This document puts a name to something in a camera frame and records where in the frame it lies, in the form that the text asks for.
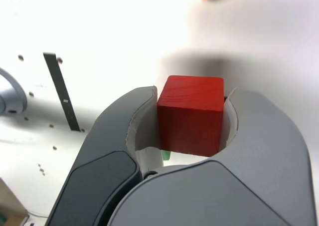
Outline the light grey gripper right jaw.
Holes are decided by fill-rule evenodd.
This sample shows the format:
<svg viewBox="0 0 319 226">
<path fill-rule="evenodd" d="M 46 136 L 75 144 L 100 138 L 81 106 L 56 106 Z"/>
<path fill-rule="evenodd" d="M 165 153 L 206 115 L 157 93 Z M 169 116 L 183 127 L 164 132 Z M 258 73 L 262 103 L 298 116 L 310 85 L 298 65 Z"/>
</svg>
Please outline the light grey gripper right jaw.
<svg viewBox="0 0 319 226">
<path fill-rule="evenodd" d="M 234 138 L 197 164 L 157 174 L 118 204 L 111 226 L 312 226 L 309 152 L 292 120 L 263 95 L 228 99 Z"/>
</svg>

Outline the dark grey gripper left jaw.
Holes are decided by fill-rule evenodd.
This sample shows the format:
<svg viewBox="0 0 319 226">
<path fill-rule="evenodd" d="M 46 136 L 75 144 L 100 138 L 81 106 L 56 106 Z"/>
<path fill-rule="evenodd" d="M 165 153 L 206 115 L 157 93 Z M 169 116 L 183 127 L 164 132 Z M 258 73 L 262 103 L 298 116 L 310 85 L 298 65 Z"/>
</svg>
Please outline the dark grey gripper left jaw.
<svg viewBox="0 0 319 226">
<path fill-rule="evenodd" d="M 136 88 L 108 106 L 86 136 L 46 222 L 105 226 L 121 199 L 163 166 L 157 88 Z"/>
</svg>

